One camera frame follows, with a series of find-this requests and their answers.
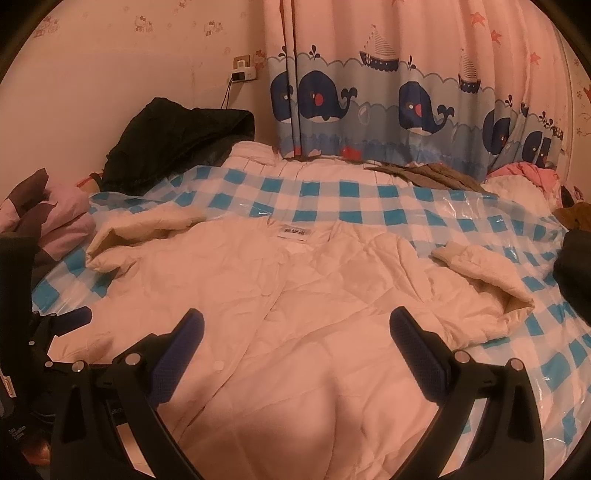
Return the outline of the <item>white quilted padded coat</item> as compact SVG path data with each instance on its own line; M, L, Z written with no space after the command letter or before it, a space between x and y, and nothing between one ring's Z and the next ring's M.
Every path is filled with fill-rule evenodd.
M405 307L453 350L514 332L535 300L514 264L454 242L420 257L394 233L335 221L208 220L174 203L105 221L85 254L113 279L58 361L107 363L190 309L204 340L166 426L208 479L387 479L436 408L390 334Z

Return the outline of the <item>pink garment by curtain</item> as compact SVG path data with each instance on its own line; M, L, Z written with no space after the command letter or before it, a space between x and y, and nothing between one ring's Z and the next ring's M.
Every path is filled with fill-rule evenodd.
M541 168L528 162L515 162L493 171L487 178L492 179L501 176L524 177L540 189L546 198L560 195L560 178L553 169Z

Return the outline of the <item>black jacket pile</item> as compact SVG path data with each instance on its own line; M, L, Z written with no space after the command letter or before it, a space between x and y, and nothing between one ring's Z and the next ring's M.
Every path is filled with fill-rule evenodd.
M156 97L106 155L100 189L141 196L194 166L221 166L232 147L252 141L254 133L254 116L247 110L187 109Z

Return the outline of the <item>brown grey garment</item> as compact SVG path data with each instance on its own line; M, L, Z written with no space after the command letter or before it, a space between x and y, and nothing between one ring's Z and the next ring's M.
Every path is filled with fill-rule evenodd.
M368 164L363 169L399 177L421 188L487 193L487 190L473 177L460 173L441 163L420 166Z

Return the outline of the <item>white wall charger plug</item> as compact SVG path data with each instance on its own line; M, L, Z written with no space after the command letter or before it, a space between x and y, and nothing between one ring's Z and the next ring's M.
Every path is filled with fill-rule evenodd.
M243 83L257 79L255 67L238 67L230 74L231 83Z

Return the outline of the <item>dark brown garment right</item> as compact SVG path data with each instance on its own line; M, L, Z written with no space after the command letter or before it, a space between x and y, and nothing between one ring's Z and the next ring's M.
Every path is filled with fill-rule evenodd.
M567 229L553 267L553 276L565 300L587 323L591 319L591 206L579 202L554 216Z

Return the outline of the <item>pink purple folded garment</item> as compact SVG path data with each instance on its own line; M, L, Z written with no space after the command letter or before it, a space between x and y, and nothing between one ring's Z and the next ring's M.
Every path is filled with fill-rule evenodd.
M54 181L39 169L21 181L1 204L1 232L37 239L41 262L59 262L96 228L88 194Z

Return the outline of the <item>whale print curtain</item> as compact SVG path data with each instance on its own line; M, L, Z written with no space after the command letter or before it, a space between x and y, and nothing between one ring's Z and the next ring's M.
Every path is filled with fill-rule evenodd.
M570 128L560 36L530 1L267 1L280 154L556 168Z

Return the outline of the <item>blue white checkered storage bag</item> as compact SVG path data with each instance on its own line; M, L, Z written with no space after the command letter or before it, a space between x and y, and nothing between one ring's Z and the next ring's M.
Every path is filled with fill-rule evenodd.
M510 355L528 369L542 422L549 468L560 466L590 422L590 329L563 298L553 265L565 235L559 222L490 194L430 190L356 180L292 180L224 167L197 167L141 196L97 193L96 222L166 202L196 206L212 216L267 216L312 226L342 220L386 228L420 256L450 241L502 254L536 300L525 324L476 351L495 361Z

